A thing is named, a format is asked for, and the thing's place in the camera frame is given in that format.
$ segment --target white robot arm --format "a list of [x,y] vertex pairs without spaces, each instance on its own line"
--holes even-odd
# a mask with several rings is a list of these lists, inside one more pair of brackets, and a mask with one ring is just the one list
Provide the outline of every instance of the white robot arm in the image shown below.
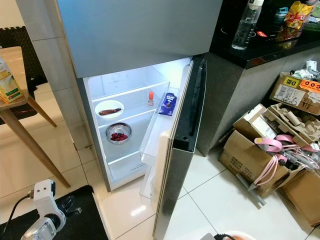
[[[66,224],[67,210],[71,207],[74,197],[67,198],[65,204],[58,208],[54,195],[56,184],[47,179],[34,186],[33,201],[40,218],[24,233],[21,240],[52,240]],[[81,213],[81,208],[69,215]]]

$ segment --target stainless steel bowl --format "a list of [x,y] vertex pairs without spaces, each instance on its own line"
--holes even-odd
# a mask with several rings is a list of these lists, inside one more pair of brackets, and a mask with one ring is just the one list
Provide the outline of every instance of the stainless steel bowl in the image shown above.
[[[122,141],[113,141],[111,140],[112,134],[125,134],[128,136],[128,138]],[[111,124],[105,130],[106,139],[112,144],[124,144],[131,138],[131,134],[132,134],[131,127],[128,124],[123,122],[117,122],[117,123]]]

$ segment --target stainless steel refrigerator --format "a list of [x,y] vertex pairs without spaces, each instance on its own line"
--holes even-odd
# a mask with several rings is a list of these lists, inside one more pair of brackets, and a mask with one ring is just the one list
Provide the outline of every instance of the stainless steel refrigerator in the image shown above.
[[[152,199],[154,238],[162,240],[195,151],[207,80],[203,54],[222,1],[37,1],[60,18],[51,25],[62,24],[107,190],[145,175],[140,194]],[[177,97],[171,116],[158,114],[166,93]],[[98,105],[112,101],[121,111],[99,115]],[[131,127],[123,144],[106,138],[115,123]]]

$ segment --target water bottle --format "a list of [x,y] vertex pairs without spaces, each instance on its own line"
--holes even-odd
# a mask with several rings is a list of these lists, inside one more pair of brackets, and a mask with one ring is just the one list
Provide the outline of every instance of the water bottle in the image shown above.
[[264,0],[248,1],[232,41],[231,46],[234,49],[245,50],[247,48],[260,16],[263,3]]

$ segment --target red berries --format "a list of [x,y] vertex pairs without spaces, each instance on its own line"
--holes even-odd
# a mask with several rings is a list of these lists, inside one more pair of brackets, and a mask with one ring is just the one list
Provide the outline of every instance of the red berries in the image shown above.
[[126,140],[127,138],[128,138],[128,136],[125,135],[124,133],[113,133],[111,135],[112,141],[123,141],[123,140]]

